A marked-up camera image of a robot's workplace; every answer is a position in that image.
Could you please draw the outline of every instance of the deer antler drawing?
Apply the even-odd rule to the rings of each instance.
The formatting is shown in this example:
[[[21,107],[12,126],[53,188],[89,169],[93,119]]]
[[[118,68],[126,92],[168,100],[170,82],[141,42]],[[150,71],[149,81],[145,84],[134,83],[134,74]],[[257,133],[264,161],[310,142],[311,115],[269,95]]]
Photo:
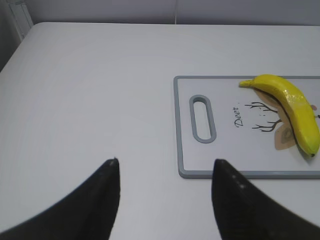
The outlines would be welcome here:
[[[262,111],[266,112],[266,111],[271,111],[271,112],[274,112],[274,113],[278,113],[278,111],[276,110],[273,110],[271,109],[270,107],[268,107],[267,105],[263,104],[262,102],[259,102],[259,101],[253,101],[251,104],[247,104],[245,106],[250,106],[250,109],[253,109],[253,108],[266,108]]]
[[[279,119],[278,121],[267,121],[268,124],[272,124],[271,126],[261,126],[256,124],[256,127],[253,127],[253,129],[260,129],[261,132],[272,132],[278,123],[281,123],[282,120]]]

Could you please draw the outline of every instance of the white cutting board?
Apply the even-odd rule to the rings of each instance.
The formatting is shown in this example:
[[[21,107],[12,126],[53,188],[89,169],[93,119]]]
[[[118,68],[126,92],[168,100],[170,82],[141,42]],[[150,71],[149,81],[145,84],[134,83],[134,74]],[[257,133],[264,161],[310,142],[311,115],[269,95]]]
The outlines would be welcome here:
[[[283,109],[263,93],[258,96],[251,88],[239,88],[243,78],[252,77],[175,78],[180,175],[209,178],[214,160],[222,158],[248,178],[320,178],[320,153],[309,159],[303,156]],[[320,77],[286,78],[304,93],[314,109],[318,108],[314,115],[319,115]],[[210,143],[201,143],[193,136],[190,98],[194,95],[210,100],[216,130],[216,138]]]

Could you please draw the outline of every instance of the deer illustration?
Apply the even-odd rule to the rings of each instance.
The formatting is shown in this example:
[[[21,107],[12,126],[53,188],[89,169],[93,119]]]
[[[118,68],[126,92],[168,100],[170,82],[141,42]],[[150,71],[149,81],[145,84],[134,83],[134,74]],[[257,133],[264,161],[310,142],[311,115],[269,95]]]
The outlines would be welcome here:
[[[288,149],[294,145],[296,145],[296,139],[294,136],[294,132],[290,123],[290,120],[281,106],[281,104],[271,95],[259,91],[259,90],[254,90],[257,96],[261,99],[262,102],[251,102],[251,104],[246,104],[245,106],[252,108],[260,108],[263,109],[263,112],[273,112],[275,114],[278,114],[279,120],[277,121],[267,121],[268,124],[267,126],[262,126],[262,125],[255,125],[253,129],[260,129],[261,132],[272,132],[275,130],[276,126],[279,123],[283,123],[274,133],[274,146],[275,149],[277,150],[283,150],[283,149]],[[315,105],[311,105],[312,109],[315,111],[317,110],[317,107]]]

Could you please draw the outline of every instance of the table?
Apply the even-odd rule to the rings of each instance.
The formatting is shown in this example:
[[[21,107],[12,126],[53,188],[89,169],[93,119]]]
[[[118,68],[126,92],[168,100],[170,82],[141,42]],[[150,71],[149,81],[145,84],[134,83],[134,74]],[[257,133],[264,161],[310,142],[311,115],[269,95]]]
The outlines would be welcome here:
[[[0,73],[0,231],[118,157],[111,240],[219,240],[211,181],[178,175],[173,78],[320,76],[320,27],[39,23]],[[319,180],[253,180],[320,225]]]

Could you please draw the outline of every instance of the wall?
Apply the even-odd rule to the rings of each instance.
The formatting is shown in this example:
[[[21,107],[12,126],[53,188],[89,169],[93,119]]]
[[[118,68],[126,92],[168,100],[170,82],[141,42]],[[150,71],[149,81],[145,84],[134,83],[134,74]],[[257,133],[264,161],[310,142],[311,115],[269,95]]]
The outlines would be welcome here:
[[[13,19],[10,16],[7,3],[0,0],[0,71],[20,43]]]
[[[25,0],[34,23],[320,25],[320,0]]]

